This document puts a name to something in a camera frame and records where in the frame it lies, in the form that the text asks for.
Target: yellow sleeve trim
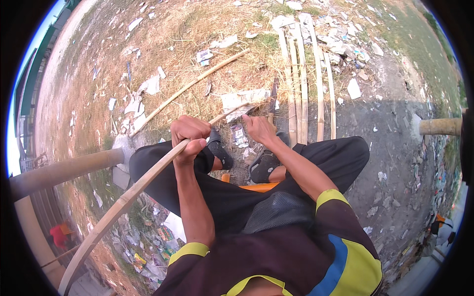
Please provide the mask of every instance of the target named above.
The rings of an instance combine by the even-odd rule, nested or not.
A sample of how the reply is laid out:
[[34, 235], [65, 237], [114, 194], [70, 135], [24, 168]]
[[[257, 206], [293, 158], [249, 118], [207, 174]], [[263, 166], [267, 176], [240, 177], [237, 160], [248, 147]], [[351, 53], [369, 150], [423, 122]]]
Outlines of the yellow sleeve trim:
[[189, 242], [185, 244], [179, 251], [175, 254], [171, 255], [170, 262], [168, 266], [173, 264], [176, 260], [178, 260], [181, 256], [194, 254], [199, 256], [206, 256], [207, 252], [209, 251], [209, 247], [200, 242]]
[[223, 294], [222, 296], [236, 296], [236, 295], [238, 295], [245, 288], [248, 281], [250, 281], [251, 278], [256, 278], [256, 277], [264, 278], [266, 280], [271, 281], [275, 285], [281, 287], [283, 296], [293, 296], [290, 292], [288, 292], [288, 290], [285, 289], [285, 283], [284, 282], [280, 281], [279, 279], [269, 277], [269, 276], [264, 276], [264, 275], [254, 275], [254, 276], [245, 278], [245, 279], [241, 280], [240, 282], [238, 282], [235, 286], [233, 286], [227, 292], [227, 294]]
[[338, 199], [340, 201], [343, 201], [345, 202], [346, 204], [349, 205], [349, 203], [347, 202], [346, 198], [336, 189], [328, 189], [326, 191], [323, 191], [323, 193], [321, 193], [318, 197], [318, 200], [316, 201], [316, 213], [318, 212], [318, 208], [324, 204], [325, 202], [327, 202], [328, 200], [331, 200], [331, 199]]

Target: bamboo pole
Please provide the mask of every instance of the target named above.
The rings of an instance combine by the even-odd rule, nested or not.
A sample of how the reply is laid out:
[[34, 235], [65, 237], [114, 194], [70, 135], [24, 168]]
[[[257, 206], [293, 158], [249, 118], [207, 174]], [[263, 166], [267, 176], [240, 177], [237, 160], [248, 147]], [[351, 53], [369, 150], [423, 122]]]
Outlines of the bamboo pole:
[[122, 148], [70, 158], [9, 178], [13, 201], [87, 173], [124, 162]]
[[332, 81], [331, 61], [329, 54], [323, 53], [326, 72], [328, 72], [329, 96], [331, 98], [331, 140], [336, 138], [336, 100], [334, 99], [334, 84]]
[[287, 36], [288, 44], [290, 44], [290, 55], [292, 57], [292, 68], [293, 68], [293, 88], [295, 96], [295, 107], [296, 107], [296, 142], [301, 143], [302, 135], [302, 117], [301, 117], [301, 93], [300, 93], [300, 76], [298, 70], [298, 57], [296, 55], [296, 46], [294, 39], [290, 36]]
[[461, 118], [442, 118], [421, 120], [419, 123], [420, 135], [461, 135]]
[[[247, 104], [248, 103], [242, 104], [226, 114], [219, 115], [213, 120], [209, 121], [209, 123], [213, 125], [214, 123], [224, 119], [227, 115]], [[69, 289], [72, 285], [71, 280], [74, 277], [74, 274], [84, 263], [87, 256], [89, 256], [95, 245], [100, 241], [104, 234], [112, 227], [112, 225], [118, 220], [120, 216], [130, 209], [137, 196], [161, 171], [163, 171], [163, 169], [168, 164], [173, 161], [173, 159], [175, 159], [178, 154], [180, 154], [186, 148], [186, 145], [190, 141], [190, 139], [185, 139], [181, 143], [177, 144], [170, 152], [168, 152], [153, 167], [151, 167], [135, 184], [133, 184], [129, 190], [122, 194], [122, 196], [105, 213], [102, 219], [97, 223], [97, 225], [95, 225], [94, 229], [92, 229], [89, 235], [84, 239], [73, 259], [69, 263], [66, 272], [61, 279], [61, 283], [59, 284], [58, 293], [60, 295], [65, 296], [69, 293]]]
[[300, 23], [295, 23], [295, 31], [301, 71], [301, 136], [298, 135], [298, 137], [301, 139], [300, 143], [306, 145], [308, 143], [308, 78], [306, 74], [306, 56], [304, 54]]
[[54, 258], [53, 260], [49, 261], [48, 263], [41, 265], [41, 268], [43, 268], [43, 267], [45, 267], [45, 266], [48, 266], [49, 264], [51, 264], [51, 263], [53, 263], [53, 262], [58, 261], [59, 259], [61, 259], [62, 257], [66, 256], [66, 255], [71, 254], [72, 252], [74, 252], [75, 250], [77, 250], [80, 245], [81, 245], [81, 244], [78, 244], [78, 245], [75, 246], [74, 248], [70, 249], [69, 251], [66, 251], [66, 252], [62, 253], [61, 255], [57, 256], [57, 257]]
[[228, 63], [230, 63], [231, 61], [233, 60], [236, 60], [238, 59], [239, 57], [245, 55], [246, 53], [248, 53], [250, 51], [250, 48], [247, 48], [247, 49], [244, 49], [243, 51], [221, 61], [220, 63], [218, 63], [217, 65], [215, 65], [214, 67], [210, 68], [209, 70], [205, 71], [203, 74], [199, 75], [198, 77], [196, 77], [193, 81], [189, 82], [188, 84], [186, 84], [183, 88], [181, 88], [177, 93], [175, 93], [174, 95], [172, 95], [168, 100], [166, 100], [165, 102], [163, 102], [158, 108], [155, 109], [155, 111], [153, 111], [150, 115], [148, 115], [144, 121], [144, 123], [141, 125], [141, 126], [138, 126], [138, 127], [135, 127], [136, 130], [131, 132], [130, 133], [130, 137], [133, 137], [136, 133], [138, 133], [153, 117], [155, 117], [156, 114], [160, 113], [161, 110], [164, 109], [164, 107], [166, 107], [169, 103], [171, 103], [175, 98], [177, 98], [179, 95], [181, 95], [183, 92], [185, 92], [188, 88], [190, 88], [191, 86], [193, 86], [194, 84], [196, 84], [197, 82], [201, 81], [202, 79], [204, 79], [206, 76], [214, 73], [215, 71], [219, 70], [220, 68], [224, 67], [225, 65], [227, 65]]
[[[285, 62], [285, 80], [289, 90], [293, 89], [292, 70], [290, 57], [288, 55], [288, 48], [286, 46], [285, 33], [283, 30], [278, 30], [278, 40], [280, 41], [280, 48], [282, 49], [282, 56]], [[288, 93], [288, 133], [290, 136], [290, 147], [293, 148], [297, 143], [296, 134], [296, 113], [295, 113], [295, 98], [293, 91]]]
[[316, 88], [318, 89], [318, 137], [317, 141], [324, 140], [324, 98], [323, 98], [323, 76], [321, 73], [321, 60], [318, 53], [318, 42], [316, 40], [316, 33], [314, 32], [313, 21], [309, 22], [310, 35], [313, 41], [313, 54], [316, 63]]

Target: black sandal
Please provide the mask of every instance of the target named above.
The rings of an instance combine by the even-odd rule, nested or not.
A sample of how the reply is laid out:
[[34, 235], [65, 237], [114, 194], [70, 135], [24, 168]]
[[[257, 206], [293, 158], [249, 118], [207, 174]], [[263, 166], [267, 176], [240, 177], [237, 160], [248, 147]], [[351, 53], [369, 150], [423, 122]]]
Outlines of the black sandal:
[[234, 159], [222, 147], [220, 135], [214, 128], [211, 129], [207, 147], [211, 153], [220, 159], [223, 170], [230, 170], [234, 166]]
[[[287, 146], [290, 146], [290, 139], [285, 132], [277, 132], [276, 135]], [[268, 177], [272, 171], [279, 166], [280, 161], [276, 155], [264, 147], [262, 152], [260, 152], [257, 157], [255, 157], [254, 161], [248, 166], [248, 174], [254, 183], [270, 183]]]

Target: mesh panel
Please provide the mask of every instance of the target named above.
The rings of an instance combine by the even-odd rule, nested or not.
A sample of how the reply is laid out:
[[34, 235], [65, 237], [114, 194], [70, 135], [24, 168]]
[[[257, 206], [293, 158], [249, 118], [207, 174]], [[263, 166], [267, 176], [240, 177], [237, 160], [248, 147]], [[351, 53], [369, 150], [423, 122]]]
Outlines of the mesh panel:
[[243, 233], [250, 234], [275, 227], [314, 221], [314, 207], [286, 192], [275, 192], [259, 202], [252, 212]]

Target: blue stripe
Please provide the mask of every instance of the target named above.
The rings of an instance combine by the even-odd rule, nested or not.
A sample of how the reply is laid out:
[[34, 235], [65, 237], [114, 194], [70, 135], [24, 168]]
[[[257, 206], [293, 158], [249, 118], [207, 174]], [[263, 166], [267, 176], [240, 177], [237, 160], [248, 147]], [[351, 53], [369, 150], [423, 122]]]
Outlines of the blue stripe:
[[336, 288], [339, 279], [342, 276], [347, 260], [347, 246], [340, 237], [329, 234], [329, 241], [336, 248], [336, 257], [331, 266], [329, 266], [324, 278], [317, 284], [308, 296], [329, 296]]

